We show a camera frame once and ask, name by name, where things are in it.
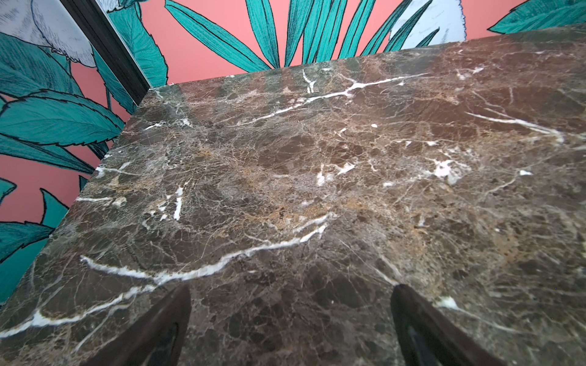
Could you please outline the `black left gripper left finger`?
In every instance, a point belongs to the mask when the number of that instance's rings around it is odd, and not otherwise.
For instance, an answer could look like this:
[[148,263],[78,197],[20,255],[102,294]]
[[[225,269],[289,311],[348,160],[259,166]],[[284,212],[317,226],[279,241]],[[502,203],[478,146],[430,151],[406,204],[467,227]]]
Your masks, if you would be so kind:
[[191,311],[189,287],[175,288],[85,364],[177,365]]

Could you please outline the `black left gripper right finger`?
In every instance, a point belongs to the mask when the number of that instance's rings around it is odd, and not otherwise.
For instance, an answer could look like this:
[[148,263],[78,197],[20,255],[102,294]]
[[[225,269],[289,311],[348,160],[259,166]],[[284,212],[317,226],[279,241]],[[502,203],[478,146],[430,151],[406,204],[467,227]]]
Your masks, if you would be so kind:
[[408,285],[394,287],[390,309],[406,365],[504,365]]

